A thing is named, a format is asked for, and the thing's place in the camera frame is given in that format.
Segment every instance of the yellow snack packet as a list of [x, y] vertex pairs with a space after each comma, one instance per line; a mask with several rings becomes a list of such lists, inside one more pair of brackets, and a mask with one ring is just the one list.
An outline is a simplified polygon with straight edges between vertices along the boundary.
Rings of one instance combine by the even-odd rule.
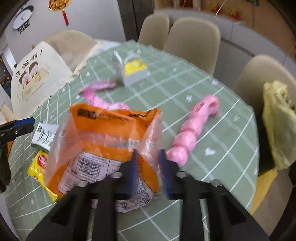
[[50, 198], [55, 202], [58, 198], [58, 195], [54, 194], [50, 191], [44, 184], [43, 174], [46, 168], [48, 155], [44, 151], [40, 150], [38, 154], [35, 156], [33, 162], [28, 168], [28, 175], [33, 177], [36, 181], [38, 181], [42, 187], [46, 190]]

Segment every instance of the pink toy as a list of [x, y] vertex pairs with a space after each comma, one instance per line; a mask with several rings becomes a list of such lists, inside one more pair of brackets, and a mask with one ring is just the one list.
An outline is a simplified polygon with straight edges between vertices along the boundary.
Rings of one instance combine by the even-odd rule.
[[116, 86], [116, 81], [107, 81], [107, 80], [99, 80], [95, 81], [82, 89], [78, 90], [78, 93], [83, 93], [84, 98], [87, 100], [88, 104], [100, 107], [106, 110], [117, 110], [117, 109], [126, 109], [129, 110], [129, 106], [124, 103], [108, 103], [95, 95], [94, 91], [102, 90], [107, 88], [113, 88]]
[[114, 88], [117, 82], [115, 80], [96, 80], [90, 84], [85, 85], [83, 88], [78, 90], [78, 93], [84, 92], [85, 89], [96, 91], [96, 90], [104, 90], [109, 88]]
[[188, 120], [181, 127], [180, 133], [173, 141], [173, 148], [166, 152], [170, 161], [184, 166], [188, 160], [189, 152], [192, 152], [196, 145], [196, 138], [202, 132], [204, 124], [210, 115], [219, 113], [219, 99], [213, 95], [205, 96], [201, 102], [192, 108]]

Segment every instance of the red decoration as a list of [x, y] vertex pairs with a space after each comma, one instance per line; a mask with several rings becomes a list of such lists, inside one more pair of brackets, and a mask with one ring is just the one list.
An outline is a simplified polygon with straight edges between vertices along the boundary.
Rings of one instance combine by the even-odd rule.
[[65, 9], [62, 10], [62, 13], [63, 13], [64, 19], [65, 19], [66, 26], [69, 26], [69, 21], [68, 21], [68, 18], [67, 18], [67, 14], [65, 12]]
[[220, 6], [218, 5], [218, 3], [216, 2], [213, 6], [212, 6], [212, 12], [217, 13], [219, 10]]
[[232, 19], [234, 19], [234, 20], [239, 20], [239, 13], [235, 9], [233, 9], [230, 12], [229, 17], [232, 18]]

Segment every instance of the cartoon children illustration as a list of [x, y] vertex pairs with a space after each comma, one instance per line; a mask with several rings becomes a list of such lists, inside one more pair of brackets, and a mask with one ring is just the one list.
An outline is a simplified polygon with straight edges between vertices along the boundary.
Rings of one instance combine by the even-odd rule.
[[40, 82], [42, 78], [45, 78], [49, 73], [45, 69], [41, 69], [38, 66], [38, 62], [33, 62], [29, 67], [29, 73], [32, 75], [32, 80], [36, 83]]
[[38, 74], [38, 63], [37, 62], [33, 62], [30, 67], [29, 67], [29, 73], [32, 75], [32, 78]]
[[26, 85], [30, 82], [30, 80], [30, 75], [26, 71], [24, 71], [19, 79], [19, 83], [23, 85], [23, 87], [25, 88]]

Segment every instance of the green tablecloth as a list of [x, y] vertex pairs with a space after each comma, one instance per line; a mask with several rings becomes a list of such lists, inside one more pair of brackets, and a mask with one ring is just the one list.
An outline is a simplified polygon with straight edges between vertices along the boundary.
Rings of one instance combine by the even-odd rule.
[[[198, 180], [221, 180], [249, 210], [255, 192], [259, 159], [254, 112], [223, 84], [183, 59], [134, 41], [102, 52], [88, 60], [79, 77], [50, 97], [49, 122], [61, 123], [70, 105], [85, 102], [77, 94], [83, 85], [114, 76], [111, 67], [114, 50], [123, 58], [130, 51], [140, 53], [148, 64], [150, 76], [128, 88], [117, 86], [112, 90], [100, 91], [98, 95], [108, 102], [124, 102], [134, 110], [146, 111], [159, 107], [164, 119], [162, 147], [165, 149], [171, 147], [190, 109], [203, 96], [214, 94], [219, 98], [219, 115], [208, 119], [183, 169]], [[46, 119], [46, 116], [47, 101], [33, 114], [36, 123]], [[37, 154], [37, 150], [30, 146], [33, 133], [17, 138], [12, 146], [9, 163], [13, 177], [4, 193], [12, 223], [21, 240], [25, 240], [55, 205], [39, 183], [27, 176], [32, 158]], [[201, 204], [208, 240], [206, 205], [203, 200]], [[148, 205], [125, 214], [119, 213], [118, 218], [119, 241], [178, 240], [180, 202], [167, 200], [160, 184], [159, 192], [154, 194]], [[91, 239], [91, 231], [92, 227], [89, 228], [88, 239]]]

